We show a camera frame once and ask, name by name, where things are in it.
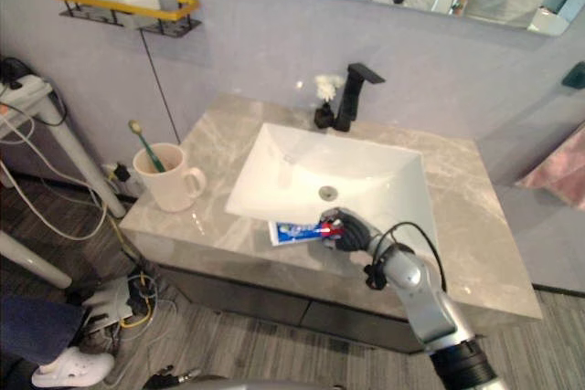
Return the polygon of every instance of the person's leg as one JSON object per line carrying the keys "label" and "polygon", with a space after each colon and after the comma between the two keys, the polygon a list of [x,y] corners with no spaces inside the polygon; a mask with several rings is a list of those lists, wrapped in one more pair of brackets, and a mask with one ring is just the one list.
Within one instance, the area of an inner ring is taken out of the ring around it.
{"label": "person's leg", "polygon": [[79,306],[23,297],[2,298],[0,341],[3,351],[39,364],[36,387],[97,384],[113,368],[109,353],[86,354],[69,347],[82,324]]}
{"label": "person's leg", "polygon": [[82,324],[78,306],[24,297],[3,297],[0,341],[5,351],[49,364],[67,348]]}

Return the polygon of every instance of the toothpaste tube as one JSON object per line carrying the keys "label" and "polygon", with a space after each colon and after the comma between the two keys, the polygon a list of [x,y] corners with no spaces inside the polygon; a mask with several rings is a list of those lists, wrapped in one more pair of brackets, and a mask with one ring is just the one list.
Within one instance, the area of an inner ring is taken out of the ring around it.
{"label": "toothpaste tube", "polygon": [[271,221],[268,223],[268,229],[270,230],[273,246],[315,241],[324,237],[340,235],[342,231],[340,227],[334,227],[331,223],[327,222],[299,225]]}

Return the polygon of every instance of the white shoe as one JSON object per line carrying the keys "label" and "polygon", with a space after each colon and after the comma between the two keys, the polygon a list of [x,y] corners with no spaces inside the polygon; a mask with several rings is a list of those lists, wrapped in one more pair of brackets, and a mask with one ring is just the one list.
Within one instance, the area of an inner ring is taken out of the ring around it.
{"label": "white shoe", "polygon": [[38,367],[31,381],[39,388],[87,387],[105,378],[112,368],[109,353],[81,353],[79,348],[70,347],[53,363]]}

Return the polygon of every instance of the gray wall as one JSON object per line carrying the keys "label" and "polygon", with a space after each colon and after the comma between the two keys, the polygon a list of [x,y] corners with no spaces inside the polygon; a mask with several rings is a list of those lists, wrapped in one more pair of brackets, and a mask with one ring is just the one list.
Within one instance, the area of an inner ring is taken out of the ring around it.
{"label": "gray wall", "polygon": [[[387,82],[364,87],[359,117],[474,138],[533,281],[585,290],[583,214],[512,186],[585,119],[585,93],[559,85],[585,56],[585,12],[553,38],[363,1],[201,2],[204,25],[186,37],[145,35],[179,137],[220,92],[307,107],[315,74],[362,61]],[[2,0],[2,54],[58,85],[99,162],[130,162],[131,118],[149,139],[172,141],[140,34],[60,17],[62,9],[56,0]],[[20,147],[3,154],[40,172]]]}

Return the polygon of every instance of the green toothbrush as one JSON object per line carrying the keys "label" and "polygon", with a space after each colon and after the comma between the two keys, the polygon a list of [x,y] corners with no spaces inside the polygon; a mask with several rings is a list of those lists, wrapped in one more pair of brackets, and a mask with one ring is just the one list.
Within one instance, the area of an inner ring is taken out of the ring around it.
{"label": "green toothbrush", "polygon": [[154,153],[154,151],[151,149],[150,145],[144,139],[143,129],[140,128],[140,124],[138,123],[138,121],[135,121],[135,120],[128,121],[128,126],[130,127],[130,131],[133,132],[134,134],[136,134],[140,138],[140,142],[143,143],[144,149],[148,153],[150,160],[153,161],[153,165],[154,165],[154,168],[156,168],[156,171],[158,171],[159,173],[165,172],[166,171],[165,167],[163,166],[163,164],[161,163],[159,158],[156,157],[156,154]]}

